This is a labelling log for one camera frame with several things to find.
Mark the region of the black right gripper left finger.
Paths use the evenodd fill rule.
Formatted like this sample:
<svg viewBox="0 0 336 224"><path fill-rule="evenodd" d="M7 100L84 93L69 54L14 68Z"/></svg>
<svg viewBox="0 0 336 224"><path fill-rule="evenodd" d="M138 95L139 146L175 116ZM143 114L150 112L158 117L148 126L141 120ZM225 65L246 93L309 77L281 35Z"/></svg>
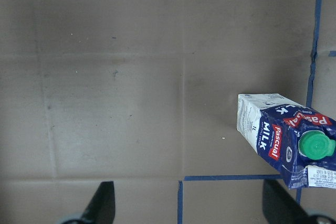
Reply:
<svg viewBox="0 0 336 224"><path fill-rule="evenodd" d="M116 215L115 203L114 182L101 182L79 223L112 224Z"/></svg>

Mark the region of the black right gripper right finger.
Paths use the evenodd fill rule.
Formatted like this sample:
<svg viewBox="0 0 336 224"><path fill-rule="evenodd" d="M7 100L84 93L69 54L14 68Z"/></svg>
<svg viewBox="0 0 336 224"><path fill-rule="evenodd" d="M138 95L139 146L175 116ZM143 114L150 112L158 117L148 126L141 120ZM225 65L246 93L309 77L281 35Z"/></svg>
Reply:
<svg viewBox="0 0 336 224"><path fill-rule="evenodd" d="M263 214L268 223L335 223L327 215L305 211L276 180L265 179L262 188Z"/></svg>

